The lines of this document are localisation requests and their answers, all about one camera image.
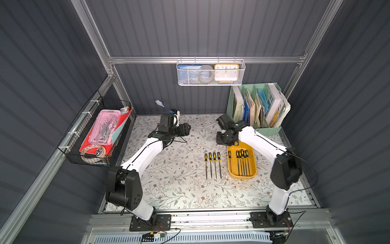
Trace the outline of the file tool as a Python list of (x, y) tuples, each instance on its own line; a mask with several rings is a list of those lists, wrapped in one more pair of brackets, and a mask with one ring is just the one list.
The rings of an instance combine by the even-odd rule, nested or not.
[(208, 180), (208, 155), (207, 153), (204, 154), (204, 158), (205, 158), (205, 176), (206, 176), (206, 180)]
[(211, 179), (213, 179), (213, 170), (212, 170), (212, 153), (211, 152), (209, 152), (208, 153), (208, 158), (209, 158), (209, 164), (210, 164), (210, 177), (211, 177)]
[(221, 170), (221, 155), (220, 152), (217, 152), (218, 167), (219, 167), (219, 176), (222, 179), (222, 170)]
[(214, 168), (215, 168), (215, 178), (217, 179), (216, 152), (213, 152), (213, 163), (214, 163)]

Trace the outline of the yellow storage tray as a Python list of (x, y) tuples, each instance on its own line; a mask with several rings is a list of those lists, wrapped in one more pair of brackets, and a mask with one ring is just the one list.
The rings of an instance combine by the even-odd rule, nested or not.
[(228, 169), (234, 179), (249, 180), (257, 175), (257, 166), (254, 149), (246, 143), (240, 142), (228, 146)]

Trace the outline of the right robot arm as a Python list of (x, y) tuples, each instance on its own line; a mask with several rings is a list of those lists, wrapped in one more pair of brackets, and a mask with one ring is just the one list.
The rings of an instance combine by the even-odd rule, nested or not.
[(303, 173), (301, 160), (289, 148), (273, 142), (244, 121), (234, 122), (227, 114), (216, 121), (222, 129), (216, 135), (218, 145), (246, 143), (271, 163), (270, 179), (274, 188), (266, 208), (266, 218), (270, 225), (278, 224), (288, 213), (289, 197), (297, 189), (296, 184)]

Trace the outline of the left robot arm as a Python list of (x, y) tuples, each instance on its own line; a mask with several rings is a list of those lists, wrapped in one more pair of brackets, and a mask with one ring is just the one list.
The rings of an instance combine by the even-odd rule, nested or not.
[(156, 129), (152, 131), (141, 148), (120, 166), (112, 166), (108, 171), (105, 199), (108, 203), (121, 206), (133, 216), (154, 226), (157, 222), (155, 207), (143, 199), (141, 176), (152, 160), (167, 148), (174, 139), (188, 136), (191, 126), (179, 123), (180, 112), (172, 109), (160, 117)]

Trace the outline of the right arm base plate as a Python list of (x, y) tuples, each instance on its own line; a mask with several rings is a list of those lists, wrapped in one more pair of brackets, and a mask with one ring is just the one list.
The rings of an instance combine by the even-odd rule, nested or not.
[(251, 212), (249, 221), (253, 228), (292, 228), (294, 225), (288, 211), (281, 215), (272, 212)]

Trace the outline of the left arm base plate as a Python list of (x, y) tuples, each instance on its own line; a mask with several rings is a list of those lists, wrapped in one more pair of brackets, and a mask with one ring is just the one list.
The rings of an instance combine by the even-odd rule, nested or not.
[(136, 216), (131, 219), (129, 231), (168, 231), (171, 229), (172, 216), (171, 215), (154, 215), (150, 220), (145, 221)]

